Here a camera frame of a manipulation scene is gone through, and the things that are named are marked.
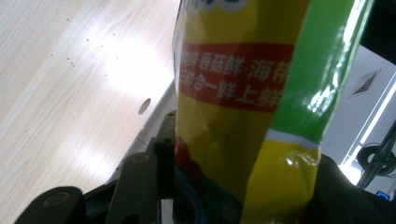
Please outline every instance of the plastic packaging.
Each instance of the plastic packaging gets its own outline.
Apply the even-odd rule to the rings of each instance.
[[[205,210],[201,220],[277,223],[300,215],[371,2],[182,1],[176,163],[201,199],[193,200]]]

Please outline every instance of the dark object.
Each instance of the dark object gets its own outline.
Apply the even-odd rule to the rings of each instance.
[[[175,197],[175,220],[189,223],[199,219],[203,222],[205,217],[200,212],[203,209],[191,206],[196,204],[193,200],[199,202],[196,189],[193,186],[186,188],[188,181],[182,173],[177,176],[169,173],[174,170],[173,159],[171,162],[161,161],[173,154],[174,115],[175,112],[165,117],[147,152],[125,160],[118,181],[94,189],[84,197],[73,187],[51,189],[32,201],[17,223],[161,223],[160,192],[165,198]],[[176,180],[177,185],[162,183],[162,178],[168,182]],[[395,204],[353,186],[335,162],[323,155],[314,197],[305,210],[304,223],[396,223]]]
[[[22,223],[81,223],[85,205],[81,190],[74,187],[50,189],[35,198],[16,221]]]
[[[367,164],[365,167],[363,167],[364,173],[361,176],[361,179],[359,180],[357,187],[362,189],[367,188],[367,186],[373,181],[376,175],[379,175],[381,172],[386,173],[387,169],[393,166],[392,164],[394,164],[394,160],[392,159],[391,155],[395,141],[396,141],[396,120],[393,122],[381,145],[376,150],[376,153],[374,154],[370,163]]]
[[[157,156],[136,153],[125,159],[106,223],[161,223]]]
[[[164,118],[147,152],[124,160],[119,180],[84,196],[74,187],[51,189],[34,199],[16,223],[161,223],[161,199],[173,198],[175,114]]]
[[[373,146],[373,147],[364,147],[362,148],[358,155],[357,155],[357,160],[359,162],[359,165],[363,170],[366,170],[369,168],[371,165],[369,162],[369,157],[377,153],[379,150],[379,146]],[[382,162],[382,168],[378,171],[377,175],[389,175],[396,169],[396,158],[393,152],[389,153],[389,157]]]
[[[367,21],[361,44],[396,64],[396,1],[376,0]]]
[[[396,207],[353,186],[329,157],[322,155],[306,223],[395,223]]]
[[[377,191],[376,192],[376,195],[375,195],[376,197],[378,197],[378,198],[382,198],[382,199],[384,199],[385,201],[389,201],[389,199],[390,199],[390,197],[389,197],[389,195],[388,194],[386,194],[386,193],[384,193],[384,192],[382,192],[382,191]]]

